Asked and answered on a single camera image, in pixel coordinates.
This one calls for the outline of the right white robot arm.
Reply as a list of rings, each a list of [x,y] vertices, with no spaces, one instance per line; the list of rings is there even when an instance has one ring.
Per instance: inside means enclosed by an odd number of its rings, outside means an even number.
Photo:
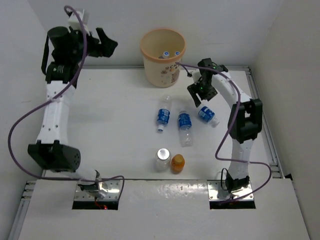
[[[194,104],[199,108],[203,100],[210,101],[220,94],[230,107],[226,135],[232,139],[230,165],[226,172],[224,189],[229,193],[247,187],[249,159],[254,140],[262,131],[263,104],[244,93],[228,76],[224,65],[210,58],[198,62],[197,72],[191,73],[193,84],[187,87]]]

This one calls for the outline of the blue label bottle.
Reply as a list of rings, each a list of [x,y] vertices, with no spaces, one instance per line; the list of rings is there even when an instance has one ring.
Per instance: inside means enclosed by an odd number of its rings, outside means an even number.
[[[216,113],[213,112],[207,105],[203,103],[201,103],[197,107],[197,115],[201,121],[203,121],[207,125],[210,125],[213,128],[216,128],[220,123],[216,116]]]
[[[162,133],[168,125],[171,116],[172,98],[164,95],[159,102],[158,113],[156,117],[157,131]]]
[[[193,130],[191,116],[185,108],[181,108],[178,114],[178,132],[179,140],[182,147],[193,145]]]
[[[164,51],[162,55],[160,55],[159,59],[168,59],[170,57],[170,53],[168,51]]]

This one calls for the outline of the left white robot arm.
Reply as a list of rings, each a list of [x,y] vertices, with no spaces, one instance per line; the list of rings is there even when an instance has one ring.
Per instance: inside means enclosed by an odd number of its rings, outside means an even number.
[[[46,99],[42,127],[35,144],[29,144],[28,154],[44,170],[61,173],[79,179],[80,189],[88,193],[100,193],[97,170],[81,167],[80,150],[69,146],[67,137],[68,117],[72,97],[77,88],[79,64],[83,50],[89,57],[109,58],[118,43],[96,28],[98,38],[86,35],[72,27],[57,26],[47,32],[41,70],[45,75]]]

